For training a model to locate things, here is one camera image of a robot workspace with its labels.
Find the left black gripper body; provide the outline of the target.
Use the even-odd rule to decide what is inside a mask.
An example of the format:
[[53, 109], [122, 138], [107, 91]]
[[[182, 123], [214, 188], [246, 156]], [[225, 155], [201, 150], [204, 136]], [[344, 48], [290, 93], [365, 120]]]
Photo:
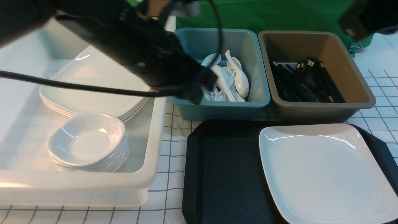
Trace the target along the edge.
[[217, 77], [186, 54], [173, 32], [154, 19], [119, 21], [111, 27], [110, 56], [158, 93], [199, 104]]

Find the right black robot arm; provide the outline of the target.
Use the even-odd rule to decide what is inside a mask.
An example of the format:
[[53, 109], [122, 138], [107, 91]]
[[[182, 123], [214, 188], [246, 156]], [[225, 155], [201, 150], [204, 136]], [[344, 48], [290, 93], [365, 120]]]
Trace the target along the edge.
[[398, 1], [355, 0], [338, 23], [355, 42], [372, 34], [395, 34], [398, 30]]

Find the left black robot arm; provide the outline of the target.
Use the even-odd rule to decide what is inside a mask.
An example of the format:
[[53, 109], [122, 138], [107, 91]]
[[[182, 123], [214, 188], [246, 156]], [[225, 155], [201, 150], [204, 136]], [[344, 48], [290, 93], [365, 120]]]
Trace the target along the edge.
[[1, 47], [43, 27], [54, 18], [112, 60], [143, 80], [151, 91], [53, 81], [1, 71], [1, 78], [57, 88], [141, 97], [173, 96], [198, 105], [203, 90], [212, 90], [217, 75], [211, 67], [186, 54], [173, 32], [165, 30], [176, 6], [193, 0], [169, 0], [157, 19], [150, 14], [153, 0], [2, 0]]

